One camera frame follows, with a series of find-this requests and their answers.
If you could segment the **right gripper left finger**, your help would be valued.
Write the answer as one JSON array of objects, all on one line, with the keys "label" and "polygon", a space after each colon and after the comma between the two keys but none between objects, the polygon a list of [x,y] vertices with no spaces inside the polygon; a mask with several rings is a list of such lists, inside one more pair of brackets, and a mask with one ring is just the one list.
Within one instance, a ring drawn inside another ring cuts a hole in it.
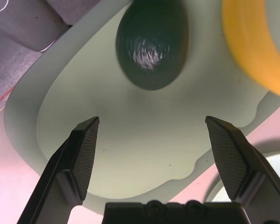
[{"label": "right gripper left finger", "polygon": [[49,159],[18,222],[66,224],[87,195],[94,164],[99,118],[78,124]]}]

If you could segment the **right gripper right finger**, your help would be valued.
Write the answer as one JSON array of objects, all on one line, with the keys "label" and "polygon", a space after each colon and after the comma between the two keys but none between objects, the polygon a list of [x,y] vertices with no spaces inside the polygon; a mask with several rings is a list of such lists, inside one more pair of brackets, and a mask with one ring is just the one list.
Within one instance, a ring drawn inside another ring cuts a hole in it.
[{"label": "right gripper right finger", "polygon": [[280,224],[280,178],[231,123],[207,116],[211,149],[228,197],[252,224]]}]

